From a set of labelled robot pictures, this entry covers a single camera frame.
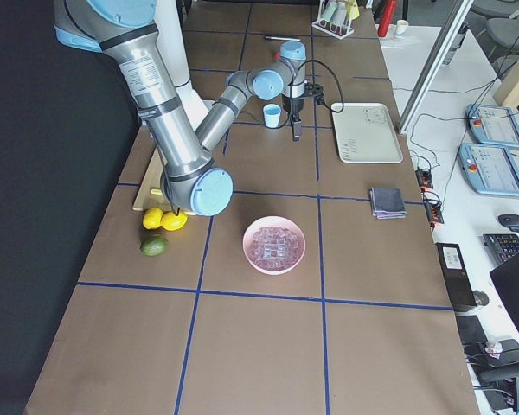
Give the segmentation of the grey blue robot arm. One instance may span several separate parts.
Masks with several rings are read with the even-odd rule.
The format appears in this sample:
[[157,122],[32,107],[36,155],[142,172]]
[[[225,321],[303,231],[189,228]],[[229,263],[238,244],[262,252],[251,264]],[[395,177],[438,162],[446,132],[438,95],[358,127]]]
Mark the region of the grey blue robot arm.
[[194,108],[173,1],[56,1],[54,19],[61,44],[117,62],[138,116],[165,157],[163,195],[185,212],[213,216],[230,202],[233,180],[215,165],[212,151],[247,101],[304,93],[305,46],[287,41],[270,66],[230,74],[211,108]]

